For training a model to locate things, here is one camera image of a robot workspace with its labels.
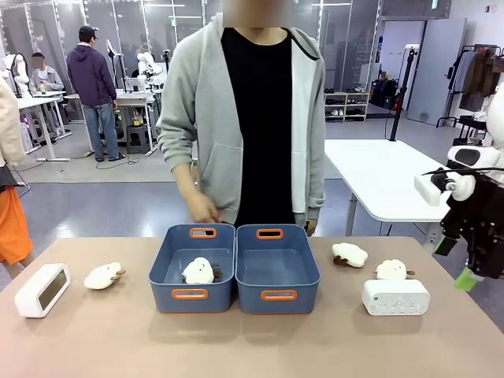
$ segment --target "storage basket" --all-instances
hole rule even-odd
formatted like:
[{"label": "storage basket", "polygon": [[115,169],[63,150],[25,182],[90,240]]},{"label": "storage basket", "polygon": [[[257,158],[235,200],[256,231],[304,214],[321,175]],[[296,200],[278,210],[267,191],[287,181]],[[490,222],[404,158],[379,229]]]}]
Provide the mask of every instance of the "storage basket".
[{"label": "storage basket", "polygon": [[[225,311],[231,305],[235,275],[235,228],[229,224],[181,224],[168,230],[149,273],[157,309],[163,313]],[[218,264],[221,278],[205,285],[183,282],[182,271],[195,258]]]},{"label": "storage basket", "polygon": [[236,280],[246,313],[309,313],[321,280],[305,230],[247,225],[236,232]]}]

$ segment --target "hoodie pocket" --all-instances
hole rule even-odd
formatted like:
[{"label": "hoodie pocket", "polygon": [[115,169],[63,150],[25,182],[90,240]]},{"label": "hoodie pocket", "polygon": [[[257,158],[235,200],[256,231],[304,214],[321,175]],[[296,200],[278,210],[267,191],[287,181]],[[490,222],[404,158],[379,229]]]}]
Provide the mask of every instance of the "hoodie pocket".
[{"label": "hoodie pocket", "polygon": [[242,149],[214,144],[202,173],[200,188],[218,209],[238,208]]}]

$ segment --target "white digital clock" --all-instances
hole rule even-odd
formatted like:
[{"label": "white digital clock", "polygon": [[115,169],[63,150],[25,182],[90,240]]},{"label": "white digital clock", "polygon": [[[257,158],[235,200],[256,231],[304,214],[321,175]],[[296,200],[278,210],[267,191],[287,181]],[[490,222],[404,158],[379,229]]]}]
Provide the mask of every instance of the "white digital clock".
[{"label": "white digital clock", "polygon": [[44,264],[16,293],[17,311],[22,317],[45,317],[69,285],[65,264]]}]

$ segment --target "white plush toy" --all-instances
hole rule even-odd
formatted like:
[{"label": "white plush toy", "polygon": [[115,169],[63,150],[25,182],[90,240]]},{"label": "white plush toy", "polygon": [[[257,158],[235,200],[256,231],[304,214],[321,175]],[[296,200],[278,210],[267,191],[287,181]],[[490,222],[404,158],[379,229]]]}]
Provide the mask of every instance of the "white plush toy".
[{"label": "white plush toy", "polygon": [[378,280],[405,280],[408,272],[406,265],[400,260],[385,260],[376,268]]},{"label": "white plush toy", "polygon": [[196,258],[182,272],[186,284],[211,284],[213,282],[213,268],[205,258]]},{"label": "white plush toy", "polygon": [[362,268],[368,259],[368,254],[365,250],[349,243],[334,244],[332,246],[332,254],[335,259],[342,262],[341,264],[338,263],[339,265],[343,265],[343,262],[346,262],[354,268]]},{"label": "white plush toy", "polygon": [[118,262],[101,265],[91,270],[91,273],[84,279],[84,286],[94,290],[105,289],[125,273],[126,271],[121,268]]}]

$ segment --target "purple hoodie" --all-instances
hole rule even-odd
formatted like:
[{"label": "purple hoodie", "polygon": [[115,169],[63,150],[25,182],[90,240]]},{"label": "purple hoodie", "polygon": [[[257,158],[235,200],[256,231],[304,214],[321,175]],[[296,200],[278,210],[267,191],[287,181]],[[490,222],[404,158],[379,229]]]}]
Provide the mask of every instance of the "purple hoodie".
[{"label": "purple hoodie", "polygon": [[105,57],[90,46],[77,45],[66,60],[69,78],[83,105],[110,104],[117,97]]}]

